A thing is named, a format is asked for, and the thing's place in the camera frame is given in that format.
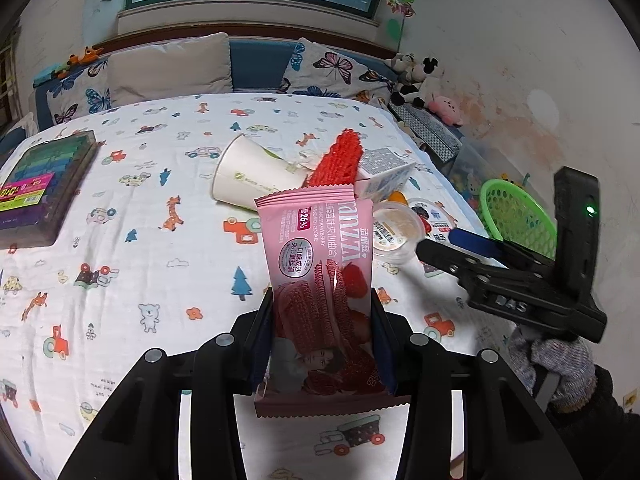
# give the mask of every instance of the pink plush toy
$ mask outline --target pink plush toy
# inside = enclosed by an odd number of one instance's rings
[[[447,126],[462,126],[462,117],[458,105],[453,99],[440,95],[428,105],[431,113],[436,114]]]

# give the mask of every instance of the red label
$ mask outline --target red label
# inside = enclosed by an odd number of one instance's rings
[[[304,231],[311,227],[311,208],[298,209],[298,231]]]

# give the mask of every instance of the white box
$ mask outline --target white box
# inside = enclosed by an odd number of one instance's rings
[[[364,150],[354,186],[356,197],[374,203],[401,189],[414,169],[415,162],[403,160],[388,148]]]

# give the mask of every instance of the white patterned bedsheet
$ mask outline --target white patterned bedsheet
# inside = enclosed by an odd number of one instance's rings
[[[97,410],[145,350],[191,351],[260,305],[269,283],[262,235],[245,223],[257,215],[210,198],[215,156],[238,133],[298,162],[325,152],[342,129],[353,128],[365,149],[388,147],[418,162],[405,195],[442,202],[460,227],[481,230],[388,112],[340,99],[216,94],[129,105],[27,139],[0,181],[34,143],[82,128],[94,130],[104,145],[58,240],[2,255],[0,384],[15,385],[17,405],[7,399],[2,409],[43,479],[59,474]],[[179,203],[168,205],[178,196]],[[89,288],[76,283],[82,264],[101,270]],[[426,328],[425,315],[437,313],[447,327],[442,343],[448,349],[475,354],[486,346],[505,348],[511,325],[466,307],[455,278],[426,277],[417,259],[402,267],[377,262],[373,285],[386,308],[404,315],[416,332]],[[34,306],[22,322],[24,309],[44,292],[46,306]],[[182,398],[180,477],[189,480],[190,397]],[[463,449],[459,398],[454,404],[452,456]],[[316,454],[319,434],[365,415],[257,419],[252,399],[241,397],[236,411],[251,480],[395,477],[407,406],[377,412],[385,441],[355,447],[347,456]],[[289,473],[270,477],[279,469]]]

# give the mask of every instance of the butterfly pillow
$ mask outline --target butterfly pillow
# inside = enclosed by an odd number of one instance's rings
[[[388,102],[393,82],[351,57],[300,38],[293,49],[279,92],[318,97]]]
[[[47,91],[47,103],[54,124],[111,108],[107,83],[107,59],[100,59],[57,81]]]

